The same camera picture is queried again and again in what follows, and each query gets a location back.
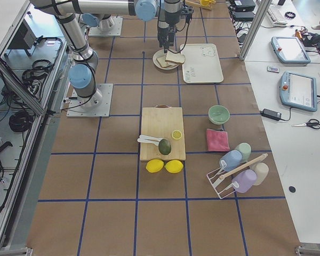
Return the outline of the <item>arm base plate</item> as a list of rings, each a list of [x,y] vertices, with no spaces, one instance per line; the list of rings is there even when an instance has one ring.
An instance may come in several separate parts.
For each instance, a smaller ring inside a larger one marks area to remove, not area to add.
[[[108,19],[100,21],[97,27],[91,27],[89,36],[91,37],[119,37],[122,32],[123,18],[120,16],[110,16]]]
[[[73,89],[71,96],[76,99],[68,101],[66,116],[69,118],[109,117],[113,84],[99,83],[96,84],[96,88],[96,93],[89,101],[81,97],[78,98]]]

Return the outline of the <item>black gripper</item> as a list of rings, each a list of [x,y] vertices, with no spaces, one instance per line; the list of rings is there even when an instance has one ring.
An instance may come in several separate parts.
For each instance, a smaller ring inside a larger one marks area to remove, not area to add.
[[[181,18],[185,19],[186,23],[190,23],[192,16],[194,13],[194,9],[192,6],[187,5],[185,2],[182,3],[181,6]]]
[[[170,17],[169,20],[165,18],[158,18],[157,23],[157,39],[159,47],[163,47],[164,53],[167,53],[170,46],[174,45],[174,36],[176,30],[177,18]]]

